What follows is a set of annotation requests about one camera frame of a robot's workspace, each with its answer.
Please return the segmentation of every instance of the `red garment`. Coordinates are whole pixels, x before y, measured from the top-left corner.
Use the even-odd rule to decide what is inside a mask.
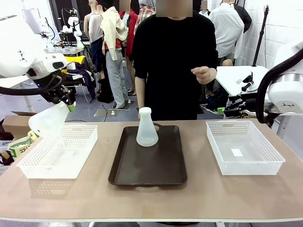
[[[121,20],[123,19],[125,12],[119,12]],[[134,42],[134,27],[137,23],[138,15],[131,10],[129,13],[129,16],[131,18],[129,22],[128,27],[128,36],[127,36],[127,47],[126,47],[126,56],[130,57],[133,53],[133,42]]]
[[[121,40],[120,39],[116,39],[116,49],[117,48],[121,48]]]

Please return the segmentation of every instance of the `plastic flask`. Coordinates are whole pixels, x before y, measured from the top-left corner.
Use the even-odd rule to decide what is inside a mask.
[[[137,134],[137,143],[143,147],[151,147],[158,142],[158,134],[152,122],[152,110],[149,107],[143,107],[139,110],[140,124]]]

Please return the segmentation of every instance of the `black jacket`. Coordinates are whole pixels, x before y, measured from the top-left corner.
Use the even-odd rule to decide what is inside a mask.
[[[248,12],[245,10],[245,8],[243,8],[242,6],[238,6],[234,4],[234,8],[244,23],[244,33],[245,33],[251,26],[252,23],[251,17],[248,14]]]

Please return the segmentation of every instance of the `black pole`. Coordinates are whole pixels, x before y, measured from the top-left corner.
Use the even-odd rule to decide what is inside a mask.
[[[262,43],[262,38],[264,35],[264,29],[265,29],[265,25],[266,25],[268,12],[269,12],[269,6],[267,5],[265,8],[265,11],[264,11],[264,19],[263,19],[262,29],[260,31],[260,37],[259,37],[259,41],[258,41],[258,45],[257,45],[257,49],[256,49],[254,62],[252,64],[253,67],[256,67],[256,65],[257,65],[257,59],[258,59],[258,55],[259,55],[259,51],[260,51],[260,47],[261,47],[261,43]]]

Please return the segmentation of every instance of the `fist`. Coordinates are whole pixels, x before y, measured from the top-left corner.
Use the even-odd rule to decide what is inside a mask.
[[[208,84],[215,79],[215,74],[207,66],[194,68],[191,72],[197,77],[200,84]]]

